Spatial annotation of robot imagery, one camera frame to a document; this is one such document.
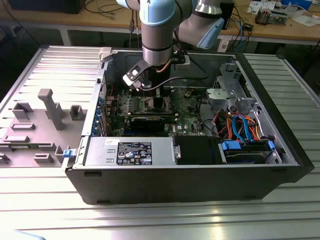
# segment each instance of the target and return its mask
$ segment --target green circuit board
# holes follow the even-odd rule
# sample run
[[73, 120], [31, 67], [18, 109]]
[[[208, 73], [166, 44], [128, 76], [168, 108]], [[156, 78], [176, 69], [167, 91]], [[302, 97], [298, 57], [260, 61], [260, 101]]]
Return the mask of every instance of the green circuit board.
[[130, 122], [135, 117], [165, 119], [164, 130], [148, 134], [148, 137], [205, 135], [197, 113], [199, 98], [200, 96], [193, 95], [187, 89], [176, 89], [163, 98], [162, 108], [154, 108], [152, 96], [132, 96], [131, 92], [122, 91], [110, 103], [108, 117], [111, 119], [112, 135], [145, 136], [143, 133], [131, 131]]

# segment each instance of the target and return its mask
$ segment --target power supply label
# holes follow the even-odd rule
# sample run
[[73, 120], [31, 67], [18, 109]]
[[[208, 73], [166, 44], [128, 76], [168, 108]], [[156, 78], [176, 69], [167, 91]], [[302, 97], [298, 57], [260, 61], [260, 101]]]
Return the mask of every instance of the power supply label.
[[151, 142], [119, 142], [118, 165], [152, 165]]

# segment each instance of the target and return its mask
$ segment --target blue cable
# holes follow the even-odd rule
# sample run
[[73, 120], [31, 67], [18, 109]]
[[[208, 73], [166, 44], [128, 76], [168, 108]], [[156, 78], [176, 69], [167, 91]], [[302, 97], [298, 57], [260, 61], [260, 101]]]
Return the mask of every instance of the blue cable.
[[251, 136], [251, 134], [249, 132], [249, 126], [248, 126], [248, 123], [247, 123], [246, 119], [243, 116], [237, 115], [232, 120], [232, 130], [234, 132], [234, 135], [236, 135], [241, 140], [241, 142], [245, 141], [237, 132], [237, 129], [236, 129], [237, 118], [241, 118], [242, 119], [243, 125], [244, 125], [245, 136], [249, 141], [251, 141], [252, 140], [252, 136]]
[[240, 23], [239, 21], [237, 21], [237, 20], [235, 20], [235, 19], [230, 19], [230, 20], [232, 20], [232, 21], [234, 21], [235, 23], [237, 23], [237, 24], [239, 25], [239, 28], [240, 28], [241, 38], [240, 38], [240, 42], [239, 42], [239, 44], [238, 44], [238, 47], [237, 47], [236, 50], [235, 50], [235, 52], [237, 53], [237, 52], [239, 51], [241, 45], [242, 45], [242, 40], [243, 40], [243, 38], [244, 38], [244, 30], [243, 30], [243, 28], [242, 28], [242, 26], [241, 26], [241, 23]]

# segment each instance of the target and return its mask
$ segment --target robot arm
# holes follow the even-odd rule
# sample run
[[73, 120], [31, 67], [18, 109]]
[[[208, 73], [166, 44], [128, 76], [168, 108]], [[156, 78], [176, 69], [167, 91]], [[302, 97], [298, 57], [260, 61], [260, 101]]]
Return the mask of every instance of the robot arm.
[[126, 8], [139, 11], [143, 60], [123, 76], [128, 86], [137, 91], [145, 88], [143, 81], [140, 81], [142, 73], [155, 72], [172, 58], [174, 30], [179, 40], [198, 48], [209, 49], [224, 24], [221, 18], [221, 0], [117, 0], [117, 2]]

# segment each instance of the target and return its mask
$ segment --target motherboard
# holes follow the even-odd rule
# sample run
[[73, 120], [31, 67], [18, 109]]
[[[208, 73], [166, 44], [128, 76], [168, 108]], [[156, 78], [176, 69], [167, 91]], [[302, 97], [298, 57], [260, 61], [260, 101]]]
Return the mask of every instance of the motherboard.
[[192, 89], [172, 89], [165, 97], [133, 95], [121, 90], [105, 98], [105, 135], [168, 137], [205, 135]]

